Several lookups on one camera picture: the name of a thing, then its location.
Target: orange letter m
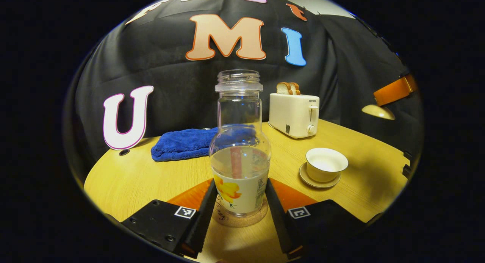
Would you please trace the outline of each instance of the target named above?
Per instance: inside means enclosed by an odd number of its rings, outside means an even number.
[[[261,47],[260,29],[264,23],[255,18],[241,18],[233,28],[214,14],[192,16],[191,21],[196,23],[194,46],[185,54],[188,60],[210,59],[215,51],[209,47],[211,38],[223,56],[228,57],[237,42],[241,39],[241,47],[236,55],[243,59],[264,59],[266,53]]]

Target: glass bottle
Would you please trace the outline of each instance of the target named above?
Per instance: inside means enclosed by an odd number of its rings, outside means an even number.
[[[261,206],[268,180],[271,146],[261,129],[260,75],[227,70],[218,75],[218,132],[209,157],[222,205],[248,217]]]

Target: white toaster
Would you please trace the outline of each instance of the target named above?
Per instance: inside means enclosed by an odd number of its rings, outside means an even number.
[[[309,137],[317,133],[319,106],[313,95],[270,94],[268,123],[290,137]]]

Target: white cup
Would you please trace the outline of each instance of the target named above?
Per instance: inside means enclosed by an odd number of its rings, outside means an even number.
[[[308,176],[317,182],[334,180],[349,165],[342,153],[324,147],[310,149],[306,157]]]

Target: yellow flower print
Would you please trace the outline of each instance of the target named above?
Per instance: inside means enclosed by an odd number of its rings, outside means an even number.
[[[233,182],[226,182],[224,183],[220,177],[214,175],[215,187],[220,192],[221,197],[228,201],[229,203],[233,203],[233,199],[237,199],[241,196],[241,193],[237,193],[239,191],[239,185]]]

